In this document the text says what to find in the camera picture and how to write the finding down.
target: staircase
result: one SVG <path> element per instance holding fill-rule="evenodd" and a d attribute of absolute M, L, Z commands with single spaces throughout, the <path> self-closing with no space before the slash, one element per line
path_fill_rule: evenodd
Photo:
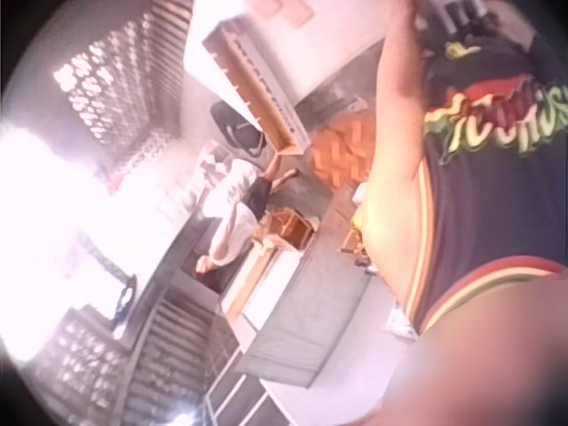
<path fill-rule="evenodd" d="M 148 318 L 115 408 L 114 425 L 201 424 L 211 312 L 171 288 Z"/>

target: white wall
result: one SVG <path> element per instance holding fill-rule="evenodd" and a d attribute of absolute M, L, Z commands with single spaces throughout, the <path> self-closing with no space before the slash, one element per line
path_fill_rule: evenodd
<path fill-rule="evenodd" d="M 393 305 L 390 291 L 374 280 L 310 389 L 263 381 L 275 402 L 297 426 L 351 422 L 380 403 L 409 345 L 384 330 Z"/>
<path fill-rule="evenodd" d="M 384 38 L 382 0 L 305 0 L 313 17 L 293 28 L 279 14 L 248 12 L 257 47 L 294 105 L 328 77 Z"/>

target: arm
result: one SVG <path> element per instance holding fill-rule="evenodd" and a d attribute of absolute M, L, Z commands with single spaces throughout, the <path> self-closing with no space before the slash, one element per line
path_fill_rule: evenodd
<path fill-rule="evenodd" d="M 396 286 L 409 280 L 409 272 L 402 277 L 400 270 L 412 270 L 419 239 L 416 176 L 423 157 L 424 109 L 421 51 L 414 31 L 416 2 L 390 0 L 388 6 L 377 73 L 375 158 L 362 213 L 367 253 L 387 282 Z M 403 293 L 395 289 L 401 302 Z"/>
<path fill-rule="evenodd" d="M 422 59 L 414 31 L 415 3 L 389 3 L 377 72 L 376 146 L 370 185 L 383 175 L 401 185 L 409 182 L 423 156 Z"/>
<path fill-rule="evenodd" d="M 229 251 L 229 237 L 234 228 L 238 204 L 239 200 L 237 198 L 231 207 L 229 216 L 223 219 L 223 222 L 213 236 L 213 241 L 209 248 L 209 256 L 212 257 L 213 260 L 221 260 L 227 256 L 227 252 Z"/>

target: bright light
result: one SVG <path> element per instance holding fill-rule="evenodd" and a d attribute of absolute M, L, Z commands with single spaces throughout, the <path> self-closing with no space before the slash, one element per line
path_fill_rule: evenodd
<path fill-rule="evenodd" d="M 195 423 L 193 414 L 180 414 L 174 419 L 170 426 L 192 426 Z"/>
<path fill-rule="evenodd" d="M 0 335 L 15 359 L 33 358 L 81 293 L 63 278 L 57 260 L 77 224 L 104 206 L 103 194 L 85 170 L 29 132 L 2 136 Z"/>

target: black bag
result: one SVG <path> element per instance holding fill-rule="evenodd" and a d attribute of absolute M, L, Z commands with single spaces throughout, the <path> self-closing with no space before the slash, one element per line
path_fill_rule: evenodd
<path fill-rule="evenodd" d="M 266 146 L 264 133 L 258 131 L 226 102 L 216 103 L 210 112 L 229 146 L 244 150 L 252 158 L 260 156 Z"/>

